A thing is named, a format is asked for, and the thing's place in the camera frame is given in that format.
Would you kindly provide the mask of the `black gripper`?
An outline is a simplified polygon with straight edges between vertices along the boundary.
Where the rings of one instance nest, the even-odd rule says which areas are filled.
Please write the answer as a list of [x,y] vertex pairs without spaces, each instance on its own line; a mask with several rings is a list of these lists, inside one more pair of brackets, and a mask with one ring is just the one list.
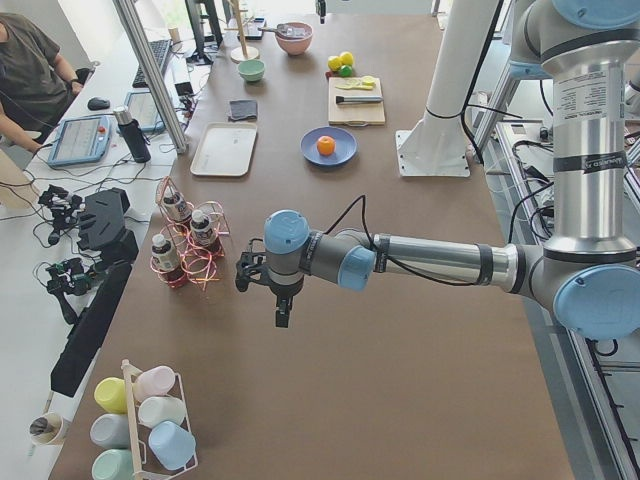
[[236,262],[235,285],[239,292],[246,292],[250,283],[267,286],[277,297],[275,323],[278,328],[289,325],[293,297],[303,288],[304,276],[295,274],[293,280],[274,280],[269,273],[267,254],[255,251],[253,244],[261,242],[261,238],[251,238],[247,248]]

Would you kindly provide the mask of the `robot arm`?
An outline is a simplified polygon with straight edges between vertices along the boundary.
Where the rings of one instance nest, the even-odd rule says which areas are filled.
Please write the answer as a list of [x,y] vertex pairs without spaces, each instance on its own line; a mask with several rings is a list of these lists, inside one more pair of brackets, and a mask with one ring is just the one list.
[[624,65],[639,46],[635,1],[520,1],[510,67],[553,82],[553,231],[539,245],[461,244],[367,230],[312,229],[294,210],[265,222],[264,250],[242,253],[236,287],[268,287],[289,323],[306,276],[362,290],[373,273],[451,286],[494,285],[536,301],[565,328],[617,340],[639,326],[636,245],[623,232]]

